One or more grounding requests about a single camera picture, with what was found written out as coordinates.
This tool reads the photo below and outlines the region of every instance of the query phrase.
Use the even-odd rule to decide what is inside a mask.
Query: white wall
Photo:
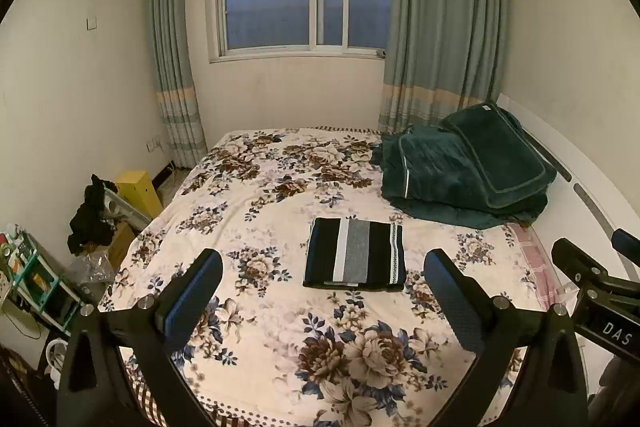
[[[0,24],[0,129],[0,229],[20,223],[67,264],[91,174],[168,163],[145,145],[163,136],[145,0],[15,0]]]
[[[503,91],[640,214],[640,20],[628,0],[511,0]]]
[[[384,60],[282,57],[209,62],[206,0],[186,0],[193,80],[207,144],[236,129],[378,126]]]

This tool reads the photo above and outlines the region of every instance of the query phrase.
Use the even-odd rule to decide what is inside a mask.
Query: green blanket
[[[457,111],[438,127],[383,136],[372,162],[383,169],[382,195],[393,206],[474,229],[532,223],[556,177],[518,120],[489,102]]]

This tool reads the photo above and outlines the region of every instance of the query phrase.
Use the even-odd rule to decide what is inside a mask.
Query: curtain
[[[184,0],[148,0],[154,81],[169,148],[178,167],[207,153],[187,48]]]
[[[392,0],[379,130],[495,98],[507,0]]]

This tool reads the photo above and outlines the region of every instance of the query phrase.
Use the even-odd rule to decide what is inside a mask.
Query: striped towel
[[[306,251],[304,286],[402,290],[402,226],[316,217]]]

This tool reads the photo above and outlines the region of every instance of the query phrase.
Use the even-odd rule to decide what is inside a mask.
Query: blue gripper pad
[[[155,313],[155,324],[164,336],[164,352],[182,349],[198,324],[202,312],[222,281],[222,258],[207,248],[181,277],[162,291]]]
[[[477,308],[486,306],[489,297],[479,286],[469,285],[469,281],[475,281],[464,277],[440,248],[431,250],[425,257],[424,279],[462,347],[476,355],[482,353],[482,333],[488,317],[483,320]],[[478,302],[474,305],[470,299]]]

